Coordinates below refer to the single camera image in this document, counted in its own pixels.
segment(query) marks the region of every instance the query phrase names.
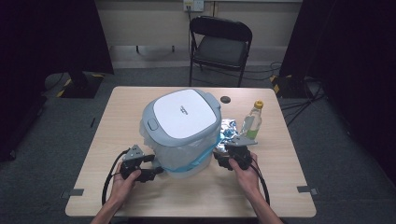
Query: translucent container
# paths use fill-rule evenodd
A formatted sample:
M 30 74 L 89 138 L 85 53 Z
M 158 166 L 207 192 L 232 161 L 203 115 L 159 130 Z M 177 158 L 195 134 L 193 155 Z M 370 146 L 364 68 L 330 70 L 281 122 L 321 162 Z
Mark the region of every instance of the translucent container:
M 219 142 L 220 104 L 207 92 L 175 91 L 149 103 L 140 134 L 172 177 L 185 178 L 204 170 Z

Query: gray carpet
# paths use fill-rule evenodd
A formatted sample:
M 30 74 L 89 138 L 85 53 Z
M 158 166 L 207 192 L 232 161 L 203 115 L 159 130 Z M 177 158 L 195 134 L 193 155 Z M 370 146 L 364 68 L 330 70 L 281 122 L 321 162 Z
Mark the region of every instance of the gray carpet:
M 269 69 L 269 66 L 248 67 L 246 78 L 250 79 L 245 79 L 242 87 L 272 88 L 265 79 L 272 72 L 250 72 Z M 0 223 L 89 223 L 91 217 L 68 217 L 64 213 L 67 200 L 60 195 L 76 183 L 111 91 L 116 86 L 185 87 L 189 68 L 118 69 L 115 73 L 105 77 L 94 99 L 56 98 L 67 75 L 45 92 L 49 99 L 21 141 L 17 159 L 0 163 Z M 203 75 L 199 68 L 194 69 L 194 74 L 226 86 L 237 83 L 237 78 L 215 72 Z M 56 84 L 60 76 L 50 76 L 47 87 Z M 193 85 L 213 86 L 198 81 Z M 315 91 L 318 84 L 312 82 L 310 88 Z M 282 107 L 305 101 L 279 99 Z M 286 122 L 292 120 L 297 108 L 284 110 Z M 93 118 L 96 122 L 91 127 Z M 313 196 L 318 210 L 315 217 L 285 218 L 286 221 L 396 223 L 395 188 L 366 150 L 347 135 L 340 115 L 326 98 L 304 110 L 289 130 L 306 181 L 319 194 Z M 115 218 L 114 222 L 123 220 L 126 219 Z M 145 223 L 174 223 L 174 220 L 155 219 Z

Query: robot controller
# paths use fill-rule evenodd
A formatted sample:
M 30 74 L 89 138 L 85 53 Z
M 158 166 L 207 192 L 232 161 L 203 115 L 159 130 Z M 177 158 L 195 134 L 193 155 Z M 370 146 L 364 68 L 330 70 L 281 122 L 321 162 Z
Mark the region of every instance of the robot controller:
M 145 153 L 140 149 L 138 145 L 134 145 L 132 148 L 129 148 L 128 152 L 125 154 L 123 158 L 123 162 L 121 164 L 120 173 L 123 179 L 126 179 L 131 172 L 135 170 L 141 170 L 141 175 L 136 179 L 139 182 L 146 182 L 148 180 L 154 180 L 155 175 L 163 172 L 162 167 L 157 167 L 154 169 L 141 169 L 140 164 L 142 162 L 153 161 L 155 155 L 145 155 Z
M 225 144 L 225 149 L 228 155 L 223 155 L 216 151 L 213 152 L 213 155 L 216 160 L 219 162 L 219 166 L 227 168 L 228 170 L 232 170 L 230 163 L 228 163 L 228 159 L 233 158 L 238 162 L 239 167 L 242 170 L 246 170 L 251 162 L 250 151 L 248 150 L 248 145 L 256 145 L 257 142 L 254 140 L 250 140 L 246 137 L 236 136 L 229 143 Z

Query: bottle cap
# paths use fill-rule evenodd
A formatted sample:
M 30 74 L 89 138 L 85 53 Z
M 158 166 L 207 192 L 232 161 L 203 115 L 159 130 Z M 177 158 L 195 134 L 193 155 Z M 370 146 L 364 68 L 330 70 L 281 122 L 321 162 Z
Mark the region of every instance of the bottle cap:
M 261 100 L 254 102 L 254 107 L 261 109 L 264 103 Z

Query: aluminum foil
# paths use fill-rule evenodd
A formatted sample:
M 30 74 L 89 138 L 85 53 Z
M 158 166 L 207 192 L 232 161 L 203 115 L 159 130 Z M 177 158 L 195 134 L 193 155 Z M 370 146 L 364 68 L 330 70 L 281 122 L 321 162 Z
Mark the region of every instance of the aluminum foil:
M 235 119 L 222 119 L 221 120 L 221 129 L 220 129 L 220 142 L 216 146 L 215 150 L 218 153 L 227 153 L 225 150 L 224 144 L 231 141 L 235 136 L 238 136 L 239 133 L 236 130 L 236 121 Z

